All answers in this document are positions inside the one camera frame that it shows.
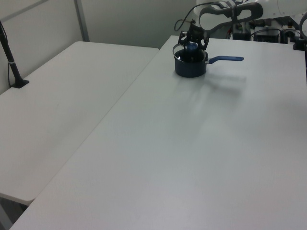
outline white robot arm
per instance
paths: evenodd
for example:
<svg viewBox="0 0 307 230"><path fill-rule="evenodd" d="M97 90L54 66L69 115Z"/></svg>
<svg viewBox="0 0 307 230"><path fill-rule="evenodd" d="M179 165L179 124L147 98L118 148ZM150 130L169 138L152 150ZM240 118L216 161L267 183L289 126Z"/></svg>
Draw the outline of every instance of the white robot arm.
<svg viewBox="0 0 307 230"><path fill-rule="evenodd" d="M306 0L197 0L197 3L214 2L203 9L196 8L199 25L207 33L225 25L255 19L292 16L307 11ZM307 14L300 22L301 34L307 39Z"/></svg>

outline white wall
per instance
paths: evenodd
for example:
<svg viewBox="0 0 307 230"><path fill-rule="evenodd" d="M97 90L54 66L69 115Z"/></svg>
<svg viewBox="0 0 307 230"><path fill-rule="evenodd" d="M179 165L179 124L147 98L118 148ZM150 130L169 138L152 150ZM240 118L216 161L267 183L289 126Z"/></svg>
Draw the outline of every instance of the white wall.
<svg viewBox="0 0 307 230"><path fill-rule="evenodd" d="M161 48L195 0L82 0L91 42Z"/></svg>
<svg viewBox="0 0 307 230"><path fill-rule="evenodd" d="M9 19L3 26L23 78L72 43L82 41L73 0L48 0ZM7 64L0 47L0 94L9 88Z"/></svg>

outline white table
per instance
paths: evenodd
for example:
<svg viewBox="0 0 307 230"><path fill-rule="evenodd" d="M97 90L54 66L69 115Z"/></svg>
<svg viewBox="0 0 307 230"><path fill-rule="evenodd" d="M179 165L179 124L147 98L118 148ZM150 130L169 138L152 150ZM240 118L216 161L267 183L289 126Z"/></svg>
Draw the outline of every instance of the white table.
<svg viewBox="0 0 307 230"><path fill-rule="evenodd" d="M0 96L0 196L30 204L158 49L77 42Z"/></svg>
<svg viewBox="0 0 307 230"><path fill-rule="evenodd" d="M212 39L205 77L171 37L12 230L305 230L304 53Z"/></svg>

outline blue handle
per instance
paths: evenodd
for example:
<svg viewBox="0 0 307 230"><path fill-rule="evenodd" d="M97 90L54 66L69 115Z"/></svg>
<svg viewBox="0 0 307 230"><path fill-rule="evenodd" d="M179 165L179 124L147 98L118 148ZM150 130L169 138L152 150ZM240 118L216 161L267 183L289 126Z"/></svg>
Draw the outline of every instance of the blue handle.
<svg viewBox="0 0 307 230"><path fill-rule="evenodd" d="M244 57L232 57L232 56L217 56L209 59L208 64L213 64L216 61L243 61Z"/></svg>

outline saucepan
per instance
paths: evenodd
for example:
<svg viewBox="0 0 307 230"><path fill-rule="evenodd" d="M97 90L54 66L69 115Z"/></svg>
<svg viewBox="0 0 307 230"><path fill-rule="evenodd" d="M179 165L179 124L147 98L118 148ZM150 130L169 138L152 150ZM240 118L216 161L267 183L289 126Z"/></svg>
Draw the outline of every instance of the saucepan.
<svg viewBox="0 0 307 230"><path fill-rule="evenodd" d="M219 60L225 61L243 61L243 57L233 56L217 56L208 58L208 53L201 49L195 49L193 45L189 45L175 53L175 49L181 46L177 44L173 48L175 58L175 71L178 75L185 78L195 78L206 73L207 64L213 64Z"/></svg>

